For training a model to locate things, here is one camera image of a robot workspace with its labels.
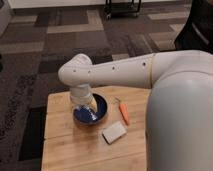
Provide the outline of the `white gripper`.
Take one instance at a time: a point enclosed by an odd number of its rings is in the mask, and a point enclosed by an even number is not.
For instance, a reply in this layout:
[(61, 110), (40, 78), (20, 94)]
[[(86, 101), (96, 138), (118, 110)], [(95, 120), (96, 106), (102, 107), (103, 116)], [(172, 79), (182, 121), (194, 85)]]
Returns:
[(97, 112), (97, 102), (93, 98), (89, 84), (78, 85), (70, 88), (70, 99), (76, 104), (88, 104), (89, 107)]

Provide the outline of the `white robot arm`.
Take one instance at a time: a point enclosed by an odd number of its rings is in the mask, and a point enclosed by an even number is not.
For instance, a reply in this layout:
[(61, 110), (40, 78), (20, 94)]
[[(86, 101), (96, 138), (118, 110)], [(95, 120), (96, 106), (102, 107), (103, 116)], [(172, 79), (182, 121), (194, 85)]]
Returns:
[(74, 99), (87, 97), (81, 85), (148, 89), (147, 171), (213, 171), (212, 53), (158, 52), (101, 64), (80, 53), (58, 77)]

